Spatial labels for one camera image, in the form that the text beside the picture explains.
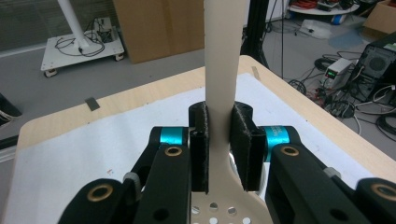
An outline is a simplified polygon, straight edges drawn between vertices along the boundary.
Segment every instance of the black tape piece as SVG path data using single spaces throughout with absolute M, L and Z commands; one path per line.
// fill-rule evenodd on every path
M 85 103 L 87 103 L 87 105 L 88 105 L 88 107 L 90 108 L 91 111 L 100 108 L 99 104 L 97 103 L 97 101 L 93 97 L 86 99 Z

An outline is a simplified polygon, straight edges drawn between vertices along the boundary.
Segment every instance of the teal metallic band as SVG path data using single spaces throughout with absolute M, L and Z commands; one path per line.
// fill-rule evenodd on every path
M 283 126 L 264 126 L 263 129 L 267 135 L 268 145 L 268 156 L 265 161 L 270 161 L 274 146 L 290 142 L 289 134 Z
M 161 144 L 181 145 L 183 143 L 183 128 L 163 127 L 160 142 Z

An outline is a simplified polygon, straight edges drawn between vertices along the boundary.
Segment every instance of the cardboard box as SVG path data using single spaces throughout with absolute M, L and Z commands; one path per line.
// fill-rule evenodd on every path
M 363 24 L 363 34 L 374 39 L 396 31 L 396 7 L 389 6 L 389 0 L 378 2 Z
M 202 0 L 114 0 L 114 6 L 132 63 L 205 46 Z

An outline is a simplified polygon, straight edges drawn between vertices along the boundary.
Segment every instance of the wooden table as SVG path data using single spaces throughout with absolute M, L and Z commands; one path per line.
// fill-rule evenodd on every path
M 396 182 L 396 161 L 351 131 L 288 83 L 248 56 L 240 57 L 238 74 L 243 73 L 254 74 L 265 87 L 372 174 Z M 98 103 L 101 108 L 93 112 L 86 105 L 78 105 L 31 120 L 21 128 L 17 150 L 24 150 L 88 122 L 138 108 L 204 85 L 205 69 L 202 67 L 99 99 Z

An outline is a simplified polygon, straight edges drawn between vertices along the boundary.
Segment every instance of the white paper sheet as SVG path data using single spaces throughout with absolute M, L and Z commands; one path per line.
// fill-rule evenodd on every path
M 152 127 L 188 126 L 188 107 L 204 99 L 205 88 L 184 92 L 18 151 L 5 223 L 56 223 L 87 183 L 121 181 L 146 147 Z M 252 75 L 238 76 L 236 100 L 253 106 L 258 126 L 294 126 L 305 146 L 350 187 L 373 176 Z

